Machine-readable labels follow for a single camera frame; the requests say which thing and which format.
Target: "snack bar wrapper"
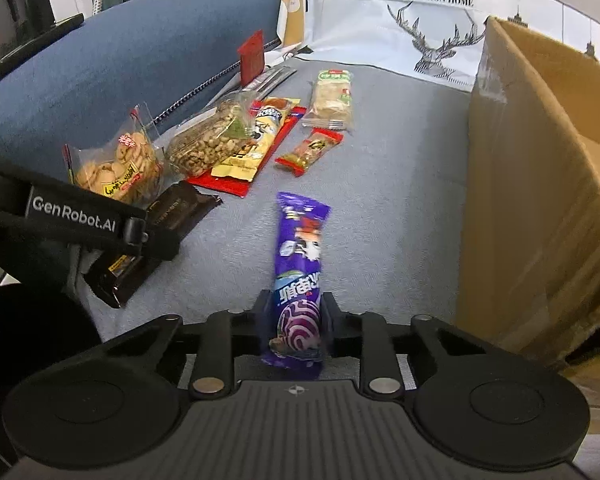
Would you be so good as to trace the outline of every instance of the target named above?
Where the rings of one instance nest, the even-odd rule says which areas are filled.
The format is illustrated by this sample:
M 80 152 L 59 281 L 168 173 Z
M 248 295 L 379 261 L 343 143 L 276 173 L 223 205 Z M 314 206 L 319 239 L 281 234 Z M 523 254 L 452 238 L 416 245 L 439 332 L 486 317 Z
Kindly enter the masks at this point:
M 275 337 L 263 361 L 301 370 L 322 361 L 320 348 L 320 232 L 331 208 L 288 192 L 278 193 L 280 225 L 270 306 Z
M 342 142 L 343 135 L 324 128 L 314 128 L 311 135 L 294 150 L 276 159 L 278 164 L 291 168 L 295 176 L 304 175 L 321 156 Z
M 256 113 L 251 133 L 251 138 L 256 144 L 245 146 L 221 164 L 216 164 L 211 170 L 211 176 L 232 176 L 252 182 L 286 117 L 299 102 L 300 99 L 264 99 Z
M 350 129 L 353 123 L 351 80 L 349 70 L 320 70 L 302 126 L 330 130 Z

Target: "purple snack package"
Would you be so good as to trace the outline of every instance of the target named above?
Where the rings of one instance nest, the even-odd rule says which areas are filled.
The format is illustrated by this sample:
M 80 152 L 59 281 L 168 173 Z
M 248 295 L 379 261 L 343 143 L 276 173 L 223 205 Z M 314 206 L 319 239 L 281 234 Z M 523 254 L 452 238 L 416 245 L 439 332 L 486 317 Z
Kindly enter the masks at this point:
M 278 204 L 276 281 L 270 306 L 276 336 L 269 340 L 263 361 L 295 370 L 319 368 L 320 231 L 331 208 L 283 191 L 278 193 Z

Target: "chocolate bar package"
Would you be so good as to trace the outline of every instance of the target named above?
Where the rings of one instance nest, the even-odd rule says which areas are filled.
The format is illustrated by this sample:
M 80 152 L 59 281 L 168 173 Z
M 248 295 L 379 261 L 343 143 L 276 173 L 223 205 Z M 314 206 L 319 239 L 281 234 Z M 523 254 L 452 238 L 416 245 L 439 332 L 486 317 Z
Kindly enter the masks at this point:
M 202 194 L 183 180 L 168 187 L 149 206 L 147 220 L 176 231 L 182 240 L 221 203 L 219 196 Z M 156 258 L 105 251 L 91 265 L 84 280 L 98 298 L 112 308 L 121 308 L 160 263 Z
M 321 231 L 331 208 L 317 200 L 279 192 L 280 224 L 274 256 L 276 281 L 270 311 L 275 334 L 262 360 L 317 375 L 320 344 Z

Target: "small red snack bar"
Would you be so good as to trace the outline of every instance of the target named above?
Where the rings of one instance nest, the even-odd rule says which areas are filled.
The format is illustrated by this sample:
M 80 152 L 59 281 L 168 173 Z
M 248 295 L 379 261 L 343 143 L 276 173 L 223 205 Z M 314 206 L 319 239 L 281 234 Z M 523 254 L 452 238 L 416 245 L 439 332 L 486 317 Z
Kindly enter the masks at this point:
M 342 138 L 343 135 L 337 132 L 314 128 L 307 139 L 298 144 L 292 152 L 279 156 L 276 162 L 291 168 L 295 176 L 301 176 L 333 146 L 340 144 Z

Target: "red card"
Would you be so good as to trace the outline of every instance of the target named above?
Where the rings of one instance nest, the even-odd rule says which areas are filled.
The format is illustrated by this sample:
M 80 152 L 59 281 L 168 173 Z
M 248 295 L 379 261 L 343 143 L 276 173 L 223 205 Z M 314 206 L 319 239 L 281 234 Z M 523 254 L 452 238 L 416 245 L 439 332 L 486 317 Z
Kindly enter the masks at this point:
M 240 85 L 244 88 L 264 70 L 264 42 L 257 31 L 238 49 L 240 55 Z

